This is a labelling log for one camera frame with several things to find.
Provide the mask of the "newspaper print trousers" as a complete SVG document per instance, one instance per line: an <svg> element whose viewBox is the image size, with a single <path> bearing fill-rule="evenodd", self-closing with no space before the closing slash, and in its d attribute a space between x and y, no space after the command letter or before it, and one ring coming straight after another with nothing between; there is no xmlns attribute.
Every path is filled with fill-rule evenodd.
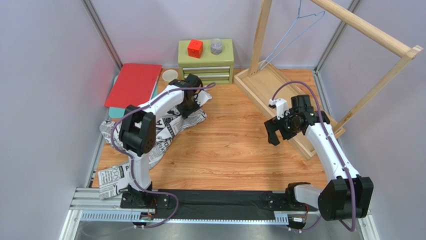
<svg viewBox="0 0 426 240"><path fill-rule="evenodd" d="M131 156L128 157L128 163L121 163L98 173L99 199L105 200L115 197L128 185L137 189L138 184L141 188L147 190L152 183L150 170L161 161L175 136L185 129L203 122L206 118L207 114L203 109L198 109L185 118L178 113L176 105L167 107L167 112L155 124L153 148L142 156L137 156L134 152L124 149L123 142L119 140L118 136L121 123L114 128L115 121L103 121L99 129L105 138L105 142L111 146L114 142L119 151Z"/></svg>

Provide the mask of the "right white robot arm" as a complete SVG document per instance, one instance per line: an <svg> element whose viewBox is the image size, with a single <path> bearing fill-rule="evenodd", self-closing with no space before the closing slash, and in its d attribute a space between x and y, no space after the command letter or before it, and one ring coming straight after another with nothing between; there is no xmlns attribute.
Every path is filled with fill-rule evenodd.
<svg viewBox="0 0 426 240"><path fill-rule="evenodd" d="M307 137L325 170L324 189L307 182L290 183L287 187L290 204L308 204L319 210L326 221L360 219L367 216L374 190L370 177L362 177L345 156L332 132L326 113L316 110L307 94L285 99L270 99L276 116L264 122L268 143L280 144L277 136L291 140L298 134Z"/></svg>

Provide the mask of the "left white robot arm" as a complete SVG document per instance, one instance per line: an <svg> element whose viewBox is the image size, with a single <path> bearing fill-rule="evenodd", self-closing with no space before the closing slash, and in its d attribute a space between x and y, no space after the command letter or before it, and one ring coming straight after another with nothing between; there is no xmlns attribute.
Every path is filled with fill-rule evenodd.
<svg viewBox="0 0 426 240"><path fill-rule="evenodd" d="M197 102L202 80L189 74L184 80L172 80L154 99L140 106L129 105L121 121L118 138L130 156L130 183L122 194L122 209L145 209L152 206L149 153L156 143L156 123L175 108L183 119L201 108Z"/></svg>

